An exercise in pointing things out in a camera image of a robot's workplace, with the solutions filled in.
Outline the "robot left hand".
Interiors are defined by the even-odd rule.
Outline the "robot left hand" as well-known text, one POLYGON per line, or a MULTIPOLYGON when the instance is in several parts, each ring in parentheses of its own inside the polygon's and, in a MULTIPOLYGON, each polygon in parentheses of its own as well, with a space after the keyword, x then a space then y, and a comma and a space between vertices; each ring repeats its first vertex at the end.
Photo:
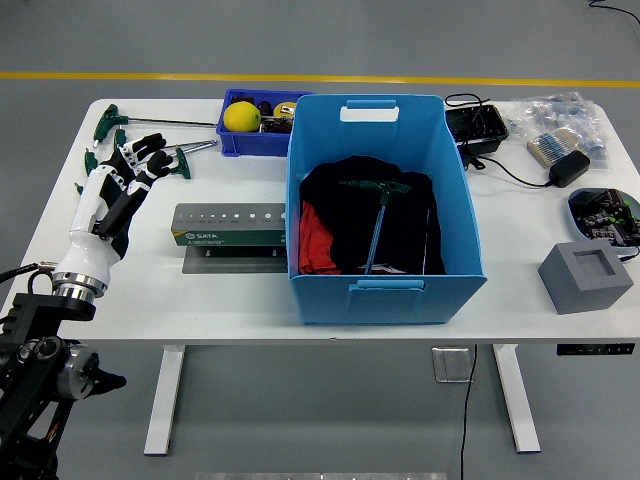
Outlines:
POLYGON ((124 258, 128 228, 154 182, 170 173, 166 140, 154 133, 126 143, 87 179, 69 231, 70 247, 53 273, 60 296, 100 297, 124 258))

